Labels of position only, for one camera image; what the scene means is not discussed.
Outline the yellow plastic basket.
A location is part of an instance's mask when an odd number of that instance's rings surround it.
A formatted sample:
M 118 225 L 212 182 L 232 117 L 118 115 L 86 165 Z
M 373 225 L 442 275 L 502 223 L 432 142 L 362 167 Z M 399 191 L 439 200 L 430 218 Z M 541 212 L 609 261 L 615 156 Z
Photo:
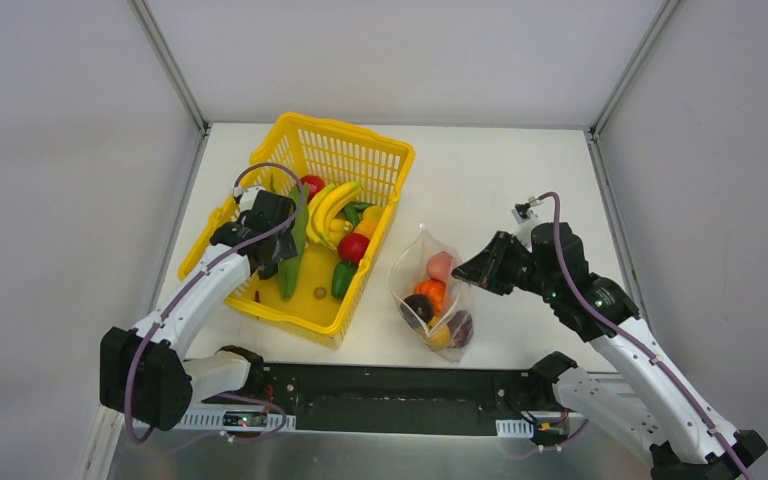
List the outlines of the yellow plastic basket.
M 360 181 L 360 201 L 382 206 L 384 213 L 342 301 L 314 296 L 315 288 L 330 285 L 338 255 L 321 245 L 310 245 L 303 253 L 291 299 L 282 299 L 277 278 L 253 277 L 246 286 L 232 291 L 225 304 L 242 315 L 339 348 L 387 238 L 414 157 L 411 145 L 361 126 L 293 112 L 282 114 L 251 153 L 249 162 L 257 169 L 242 177 L 242 186 L 262 185 L 287 194 L 294 185 L 293 176 L 318 175 L 335 185 Z M 253 299 L 256 290 L 261 303 Z

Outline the pink peach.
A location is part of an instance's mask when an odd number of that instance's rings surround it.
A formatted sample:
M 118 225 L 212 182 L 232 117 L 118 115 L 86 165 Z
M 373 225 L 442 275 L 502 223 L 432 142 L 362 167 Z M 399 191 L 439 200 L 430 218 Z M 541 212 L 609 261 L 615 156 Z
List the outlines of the pink peach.
M 440 251 L 432 255 L 425 265 L 429 279 L 447 284 L 451 279 L 451 272 L 456 265 L 455 258 L 447 251 Z

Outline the dark purple eggplant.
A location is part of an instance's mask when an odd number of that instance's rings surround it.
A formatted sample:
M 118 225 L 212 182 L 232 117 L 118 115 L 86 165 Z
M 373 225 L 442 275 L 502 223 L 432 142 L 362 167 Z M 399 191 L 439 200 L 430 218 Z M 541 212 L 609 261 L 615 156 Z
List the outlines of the dark purple eggplant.
M 434 305 L 424 294 L 412 294 L 403 298 L 399 313 L 413 330 L 424 330 L 435 316 Z

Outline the dark maroon fruit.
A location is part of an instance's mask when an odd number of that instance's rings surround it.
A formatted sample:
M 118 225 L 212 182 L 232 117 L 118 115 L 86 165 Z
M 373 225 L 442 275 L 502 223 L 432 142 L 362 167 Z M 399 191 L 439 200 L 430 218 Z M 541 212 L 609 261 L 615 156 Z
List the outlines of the dark maroon fruit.
M 447 327 L 450 333 L 450 348 L 463 348 L 472 340 L 474 322 L 472 315 L 467 310 L 458 310 L 448 321 Z

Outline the clear zip top bag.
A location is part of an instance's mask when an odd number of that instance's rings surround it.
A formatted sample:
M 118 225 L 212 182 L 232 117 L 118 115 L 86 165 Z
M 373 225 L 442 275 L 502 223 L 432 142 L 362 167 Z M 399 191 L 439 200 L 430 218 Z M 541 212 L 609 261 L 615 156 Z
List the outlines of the clear zip top bag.
M 454 247 L 422 225 L 387 276 L 400 318 L 425 348 L 452 364 L 461 362 L 476 330 L 471 287 L 453 276 L 461 263 Z

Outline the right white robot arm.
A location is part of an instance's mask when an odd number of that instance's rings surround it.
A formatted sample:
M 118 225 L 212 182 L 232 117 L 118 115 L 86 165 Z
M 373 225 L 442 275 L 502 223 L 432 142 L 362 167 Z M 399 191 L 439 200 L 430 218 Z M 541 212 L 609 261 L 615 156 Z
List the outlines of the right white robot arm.
M 567 223 L 542 223 L 529 235 L 522 243 L 497 232 L 453 277 L 497 295 L 520 289 L 540 296 L 636 396 L 599 392 L 584 369 L 553 352 L 532 368 L 533 405 L 583 414 L 645 462 L 654 479 L 736 479 L 767 452 L 757 431 L 737 429 L 689 384 L 625 291 L 591 272 L 583 242 Z

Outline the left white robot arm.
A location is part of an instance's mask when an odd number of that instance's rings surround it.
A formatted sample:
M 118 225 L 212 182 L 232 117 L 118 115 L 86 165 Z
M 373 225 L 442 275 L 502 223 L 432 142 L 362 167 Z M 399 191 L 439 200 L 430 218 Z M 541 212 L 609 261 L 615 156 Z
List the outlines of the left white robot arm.
M 103 406 L 150 428 L 168 431 L 195 403 L 229 392 L 257 402 L 265 378 L 252 369 L 259 356 L 223 347 L 211 356 L 187 353 L 207 320 L 235 290 L 277 272 L 294 257 L 296 200 L 260 186 L 230 199 L 236 219 L 209 234 L 204 253 L 160 306 L 133 327 L 111 328 L 100 342 L 99 397 Z

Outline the orange pumpkin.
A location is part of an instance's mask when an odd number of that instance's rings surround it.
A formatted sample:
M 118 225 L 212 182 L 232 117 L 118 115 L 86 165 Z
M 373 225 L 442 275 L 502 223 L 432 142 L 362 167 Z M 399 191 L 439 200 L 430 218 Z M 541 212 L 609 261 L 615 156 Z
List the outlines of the orange pumpkin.
M 424 280 L 415 286 L 414 293 L 424 295 L 430 300 L 435 315 L 442 313 L 446 299 L 446 284 L 444 282 L 433 278 Z

